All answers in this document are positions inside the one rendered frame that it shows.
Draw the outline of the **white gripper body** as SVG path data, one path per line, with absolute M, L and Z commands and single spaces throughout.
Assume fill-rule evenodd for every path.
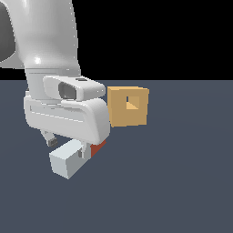
M 98 145 L 110 133 L 106 102 L 101 98 L 83 102 L 62 100 L 60 105 L 45 105 L 26 96 L 24 109 L 30 127 L 60 136 Z

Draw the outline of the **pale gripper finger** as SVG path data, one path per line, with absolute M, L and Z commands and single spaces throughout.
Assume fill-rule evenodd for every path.
M 78 150 L 78 156 L 81 158 L 85 158 L 85 152 L 86 152 L 86 142 L 83 140 L 79 140 L 80 142 L 80 148 Z
M 57 146 L 57 138 L 54 136 L 53 133 L 42 130 L 41 134 L 44 137 L 46 144 L 49 147 L 56 147 Z

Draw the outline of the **grey white block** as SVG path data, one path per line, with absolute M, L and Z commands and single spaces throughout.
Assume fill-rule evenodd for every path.
M 78 150 L 81 146 L 79 140 L 68 141 L 49 153 L 52 171 L 66 179 L 71 178 L 105 144 L 105 140 L 99 145 L 87 143 L 85 158 L 81 158 L 78 156 Z

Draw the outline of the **tan box with square hole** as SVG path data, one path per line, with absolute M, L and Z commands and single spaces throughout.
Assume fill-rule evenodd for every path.
M 147 123 L 149 90 L 139 86 L 109 86 L 107 107 L 111 127 L 139 126 Z

